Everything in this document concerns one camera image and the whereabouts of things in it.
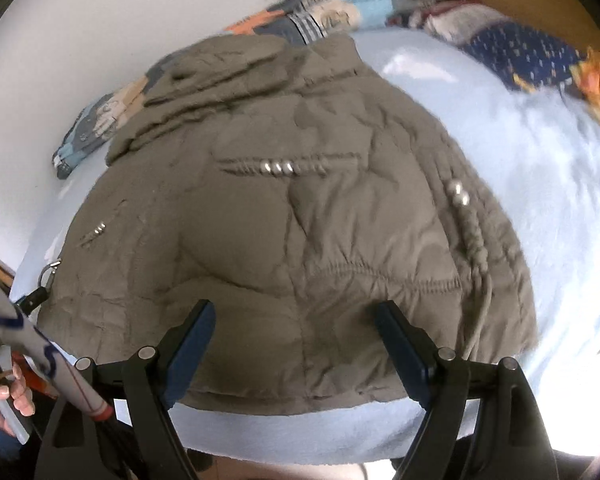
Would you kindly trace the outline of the person's left hand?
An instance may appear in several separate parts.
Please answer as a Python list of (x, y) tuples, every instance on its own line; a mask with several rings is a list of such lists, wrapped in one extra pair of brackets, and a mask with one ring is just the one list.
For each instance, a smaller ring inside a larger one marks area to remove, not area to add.
[[(12, 399), (15, 409), (24, 417), (31, 417), (35, 413), (35, 405), (32, 399), (32, 390), (27, 386), (21, 368), (14, 364), (12, 366), (14, 380), (8, 385), (0, 385), (0, 401)], [(0, 429), (11, 437), (15, 437), (10, 423), (4, 419), (0, 412)]]

